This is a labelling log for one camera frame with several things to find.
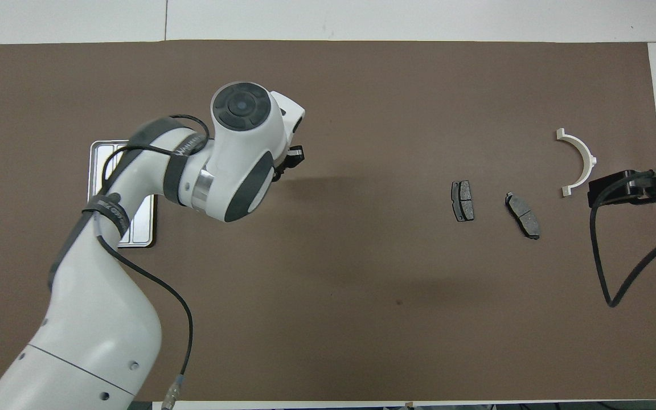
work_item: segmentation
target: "cable connector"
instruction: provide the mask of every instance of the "cable connector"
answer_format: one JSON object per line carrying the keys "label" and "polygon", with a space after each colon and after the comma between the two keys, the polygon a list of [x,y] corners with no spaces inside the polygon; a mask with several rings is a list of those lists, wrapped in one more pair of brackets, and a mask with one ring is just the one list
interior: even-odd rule
{"label": "cable connector", "polygon": [[174,380],[174,384],[169,387],[169,391],[166,392],[166,397],[164,397],[163,403],[161,403],[161,410],[173,410],[174,406],[177,404],[177,400],[179,400],[179,394],[181,394],[183,382],[184,375],[179,374],[177,379]]}

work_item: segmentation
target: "white robotic arm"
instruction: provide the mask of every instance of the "white robotic arm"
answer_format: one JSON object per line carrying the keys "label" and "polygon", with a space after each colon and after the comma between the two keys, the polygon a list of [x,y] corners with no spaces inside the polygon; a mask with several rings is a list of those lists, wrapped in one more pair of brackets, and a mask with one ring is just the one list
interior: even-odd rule
{"label": "white robotic arm", "polygon": [[304,114],[275,91],[232,83],[211,100],[214,140],[172,118],[136,132],[52,266],[50,306],[0,379],[0,410],[127,408],[161,348],[161,324],[98,237],[115,248],[151,194],[225,222],[244,217],[302,160],[289,146]]}

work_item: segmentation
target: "black velcro strap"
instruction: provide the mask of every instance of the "black velcro strap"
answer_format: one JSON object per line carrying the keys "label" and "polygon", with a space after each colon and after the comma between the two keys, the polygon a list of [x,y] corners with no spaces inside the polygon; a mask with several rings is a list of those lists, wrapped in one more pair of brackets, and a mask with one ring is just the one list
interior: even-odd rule
{"label": "black velcro strap", "polygon": [[163,195],[167,200],[185,207],[179,200],[179,183],[189,155],[201,151],[206,146],[206,141],[207,137],[203,133],[193,133],[172,151],[169,163],[166,165],[166,172],[163,174]]}
{"label": "black velcro strap", "polygon": [[115,224],[120,232],[120,236],[123,237],[125,232],[130,228],[130,219],[128,219],[128,214],[125,213],[123,207],[121,207],[115,200],[106,195],[94,195],[91,200],[83,208],[83,212],[86,211],[95,211],[99,212],[105,218],[108,218]]}

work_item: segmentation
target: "brown table surface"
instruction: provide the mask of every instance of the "brown table surface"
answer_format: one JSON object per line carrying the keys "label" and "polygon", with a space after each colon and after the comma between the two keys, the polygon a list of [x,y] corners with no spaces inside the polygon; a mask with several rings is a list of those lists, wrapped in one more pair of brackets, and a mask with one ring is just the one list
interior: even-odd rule
{"label": "brown table surface", "polygon": [[[645,44],[184,41],[0,45],[0,375],[34,335],[47,271],[84,205],[89,145],[250,80],[305,107],[306,159],[223,224],[160,198],[123,254],[195,317],[185,400],[656,398],[656,261],[616,309],[588,239],[592,177],[656,166]],[[476,220],[450,185],[469,179]],[[542,228],[526,239],[513,191]],[[656,206],[599,215],[611,288],[656,244]],[[161,316],[139,400],[161,400],[186,320]]]}

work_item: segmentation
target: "white curved handle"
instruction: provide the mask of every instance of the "white curved handle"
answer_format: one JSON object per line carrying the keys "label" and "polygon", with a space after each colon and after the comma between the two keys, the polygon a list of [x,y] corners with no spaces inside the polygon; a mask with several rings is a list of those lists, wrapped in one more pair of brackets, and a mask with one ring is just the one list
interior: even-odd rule
{"label": "white curved handle", "polygon": [[571,185],[565,185],[560,188],[563,196],[569,196],[571,194],[572,188],[583,184],[586,182],[586,179],[589,178],[589,175],[591,175],[591,169],[594,167],[594,165],[596,165],[596,157],[591,155],[589,147],[587,147],[582,140],[579,140],[573,135],[568,135],[565,133],[563,128],[558,128],[558,130],[556,130],[556,139],[559,141],[566,141],[567,143],[573,145],[573,147],[576,147],[576,150],[581,153],[581,157],[584,158],[584,171],[581,172],[581,176],[578,178],[578,180],[576,180],[576,182]]}

